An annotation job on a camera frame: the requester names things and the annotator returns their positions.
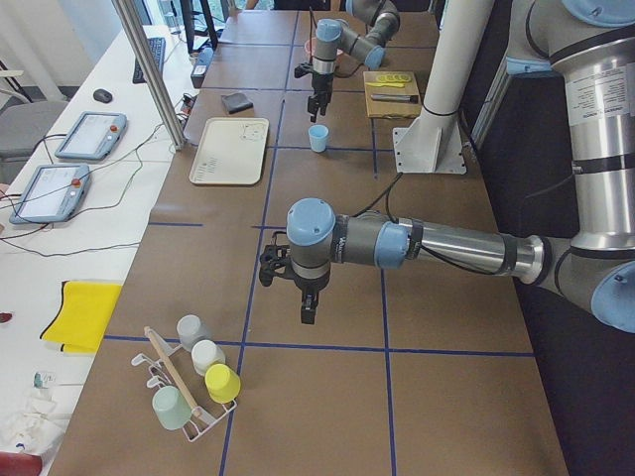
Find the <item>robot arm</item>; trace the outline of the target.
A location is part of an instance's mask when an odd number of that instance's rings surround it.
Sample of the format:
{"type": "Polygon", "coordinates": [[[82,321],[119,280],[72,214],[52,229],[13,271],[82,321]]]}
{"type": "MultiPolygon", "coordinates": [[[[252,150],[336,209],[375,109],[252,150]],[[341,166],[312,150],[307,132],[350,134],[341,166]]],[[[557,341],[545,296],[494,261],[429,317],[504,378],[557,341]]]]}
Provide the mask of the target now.
{"type": "Polygon", "coordinates": [[[299,64],[296,78],[312,76],[314,93],[308,99],[312,123],[324,116],[332,97],[337,52],[342,51],[370,69],[377,69],[384,58],[386,44],[400,29],[400,14],[392,1],[347,1],[346,12],[370,27],[361,35],[341,19],[317,21],[314,51],[310,60],[299,64]]]}
{"type": "Polygon", "coordinates": [[[457,110],[492,10],[450,1],[419,117],[394,132],[398,196],[431,220],[365,210],[338,215],[304,198],[287,215],[289,242],[261,263],[301,290],[301,320],[315,320],[334,263],[396,269],[438,259],[487,276],[510,276],[566,298],[599,321],[634,328],[634,5],[630,1],[517,1],[507,70],[556,72],[565,81],[579,229],[571,239],[493,230],[476,166],[461,157],[457,110]]]}

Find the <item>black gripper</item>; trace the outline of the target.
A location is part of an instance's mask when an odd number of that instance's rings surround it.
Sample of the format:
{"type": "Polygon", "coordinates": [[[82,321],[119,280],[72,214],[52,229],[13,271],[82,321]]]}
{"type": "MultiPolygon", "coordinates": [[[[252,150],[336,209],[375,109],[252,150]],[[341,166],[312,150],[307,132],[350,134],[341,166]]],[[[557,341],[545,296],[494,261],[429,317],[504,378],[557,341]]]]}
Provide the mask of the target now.
{"type": "Polygon", "coordinates": [[[303,324],[314,324],[319,292],[328,285],[329,275],[323,275],[315,279],[295,277],[294,282],[302,292],[301,322],[303,324]]]}
{"type": "Polygon", "coordinates": [[[318,112],[321,116],[326,114],[327,106],[332,96],[333,74],[312,74],[312,88],[314,94],[308,98],[308,112],[312,123],[317,121],[318,112]]]}

